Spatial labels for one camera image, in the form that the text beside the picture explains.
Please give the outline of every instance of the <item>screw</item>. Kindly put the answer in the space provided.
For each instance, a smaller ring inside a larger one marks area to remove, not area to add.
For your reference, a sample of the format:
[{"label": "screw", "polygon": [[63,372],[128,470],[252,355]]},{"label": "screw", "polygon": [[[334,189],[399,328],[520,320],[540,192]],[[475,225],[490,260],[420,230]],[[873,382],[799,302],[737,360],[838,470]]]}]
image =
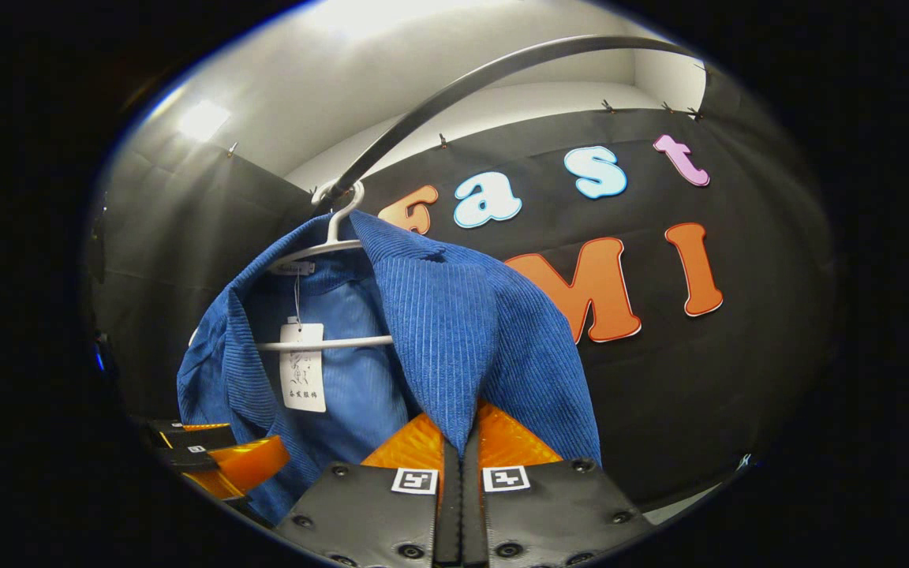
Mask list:
[{"label": "screw", "polygon": [[407,558],[421,558],[423,549],[414,545],[403,545],[398,549],[398,553]]},{"label": "screw", "polygon": [[576,471],[584,473],[585,471],[591,471],[592,467],[595,467],[595,464],[591,460],[574,460],[573,464],[570,464],[571,467]]},{"label": "screw", "polygon": [[342,562],[342,564],[346,564],[347,566],[356,566],[357,565],[356,562],[351,561],[347,557],[339,556],[338,554],[336,554],[335,556],[333,556],[331,558],[332,558],[332,560],[335,560],[336,562]]},{"label": "screw", "polygon": [[497,556],[503,558],[513,558],[521,554],[521,545],[517,543],[507,543],[497,547]]},{"label": "screw", "polygon": [[588,558],[591,558],[593,556],[595,556],[595,555],[591,554],[590,552],[583,552],[581,554],[578,554],[575,557],[571,557],[570,560],[567,560],[567,565],[573,566],[574,564],[578,564],[578,562],[584,562],[585,560],[588,560]]}]

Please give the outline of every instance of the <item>pink letter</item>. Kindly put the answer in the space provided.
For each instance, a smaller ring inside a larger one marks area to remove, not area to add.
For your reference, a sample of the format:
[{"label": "pink letter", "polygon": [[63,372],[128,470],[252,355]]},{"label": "pink letter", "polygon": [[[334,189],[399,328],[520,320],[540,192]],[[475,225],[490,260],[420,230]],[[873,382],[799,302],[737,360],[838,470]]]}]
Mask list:
[{"label": "pink letter", "polygon": [[654,143],[654,150],[663,151],[671,164],[679,170],[679,175],[693,185],[705,186],[710,183],[710,176],[704,170],[698,170],[693,162],[686,157],[690,149],[685,144],[679,144],[668,134],[661,134],[660,139]]}]

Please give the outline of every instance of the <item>blue corduroy shirt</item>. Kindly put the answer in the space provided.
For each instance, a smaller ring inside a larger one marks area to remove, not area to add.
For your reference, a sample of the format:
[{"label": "blue corduroy shirt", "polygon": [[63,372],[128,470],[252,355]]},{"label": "blue corduroy shirt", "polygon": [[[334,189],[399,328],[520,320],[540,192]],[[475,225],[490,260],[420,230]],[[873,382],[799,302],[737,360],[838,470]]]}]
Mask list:
[{"label": "blue corduroy shirt", "polygon": [[[311,309],[328,319],[353,310],[368,313],[356,324],[336,324],[331,338],[376,334],[372,321],[379,313],[383,332],[394,339],[393,348],[357,353],[365,362],[358,377],[331,376],[329,369],[331,357],[350,357],[346,360],[351,363],[353,349],[326,349],[327,413],[286,409],[279,378],[270,377],[278,367],[270,364],[269,353],[257,351],[253,327],[278,330],[287,314],[295,313],[294,277],[268,274],[267,269],[288,252],[324,242],[329,217],[311,219],[280,238],[220,292],[202,317],[178,372],[185,424],[230,424],[239,443],[281,436],[289,463],[249,493],[260,514],[279,522],[328,461],[360,461],[419,409],[464,455],[480,397],[509,413],[563,459],[587,457],[601,463],[584,369],[569,323],[551,299],[491,256],[399,229],[360,211],[340,223],[339,238],[358,238],[363,251],[306,259],[316,263],[317,270],[301,292],[358,286],[356,294],[364,305],[373,306],[350,309],[339,307],[338,301],[322,301],[321,307],[309,302]],[[367,265],[365,270],[358,268],[361,263]],[[284,307],[257,305],[252,298],[260,293],[278,298]],[[301,312],[308,313],[304,321],[314,321],[311,310],[305,310],[302,305]],[[333,321],[320,322],[329,338]],[[262,334],[259,342],[279,340],[278,335]],[[329,355],[343,351],[350,355]],[[391,356],[390,371],[389,357],[382,353]],[[353,369],[342,359],[335,361],[340,369]],[[350,431],[358,431],[357,442],[346,441]]]}]

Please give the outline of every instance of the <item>shirt label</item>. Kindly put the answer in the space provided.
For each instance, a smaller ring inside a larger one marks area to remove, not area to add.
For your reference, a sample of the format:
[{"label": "shirt label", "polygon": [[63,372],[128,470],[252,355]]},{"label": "shirt label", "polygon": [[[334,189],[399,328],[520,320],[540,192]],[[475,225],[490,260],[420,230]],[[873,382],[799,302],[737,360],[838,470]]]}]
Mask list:
[{"label": "shirt label", "polygon": [[[288,323],[280,330],[280,342],[320,342],[323,323]],[[284,351],[279,353],[279,376],[282,402],[287,409],[324,413],[325,390],[321,381],[320,351]]]},{"label": "shirt label", "polygon": [[310,276],[314,274],[314,263],[303,261],[274,263],[271,266],[271,273],[279,276]]}]

